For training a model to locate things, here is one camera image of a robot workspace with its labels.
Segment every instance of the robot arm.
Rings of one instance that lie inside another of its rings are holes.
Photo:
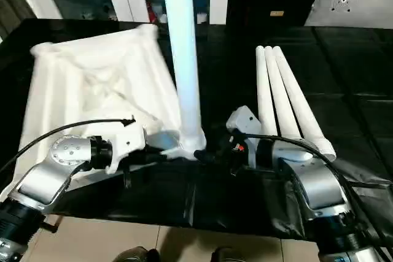
[[[262,130],[262,125],[249,108],[243,106],[232,113],[227,128],[243,134],[255,134],[255,131]],[[302,138],[296,141],[316,149],[315,145]],[[288,142],[275,141],[270,145],[258,138],[244,142],[248,147],[250,167],[255,163],[261,164],[261,158],[268,160],[266,156],[270,154],[273,169],[294,184],[305,226],[314,233],[321,262],[379,261],[375,249],[356,221],[344,189],[321,159]]]
[[[33,166],[0,204],[0,261],[19,261],[74,174],[91,169],[114,173],[119,162],[145,147],[142,126],[134,123],[105,141],[100,136],[67,135],[50,148],[43,162]]]

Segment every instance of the black shoe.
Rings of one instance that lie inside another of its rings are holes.
[[[246,262],[240,252],[232,248],[218,248],[211,255],[211,262]]]

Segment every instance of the sticker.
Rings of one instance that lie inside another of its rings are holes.
[[[271,17],[282,17],[284,15],[284,11],[283,10],[272,10],[270,12],[270,16]]]

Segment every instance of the white pillar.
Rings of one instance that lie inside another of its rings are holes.
[[[299,139],[301,137],[297,128],[296,119],[278,70],[276,57],[273,55],[273,49],[270,46],[265,47],[265,56],[281,136],[290,139]]]
[[[315,144],[319,151],[330,161],[334,161],[336,159],[336,153],[333,146],[330,141],[324,137],[324,134],[315,119],[313,111],[309,107],[302,89],[297,83],[294,73],[290,69],[281,48],[276,46],[273,49],[273,53],[276,56],[280,75],[284,81],[288,97],[292,107],[294,108],[303,137]]]
[[[262,46],[258,46],[255,53],[257,57],[258,115],[262,124],[262,134],[277,135],[265,50]]]
[[[165,0],[181,113],[180,144],[186,152],[204,149],[201,127],[197,50],[192,0]]]

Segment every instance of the crumpled white cloth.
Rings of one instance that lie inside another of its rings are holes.
[[[134,116],[147,134],[178,133],[177,93],[156,39],[156,26],[141,25],[128,31],[34,46],[31,53],[36,60],[20,148],[59,126],[96,118]],[[121,123],[96,123],[41,141],[18,159],[14,181],[6,190],[42,161],[63,134],[105,137],[120,128]]]

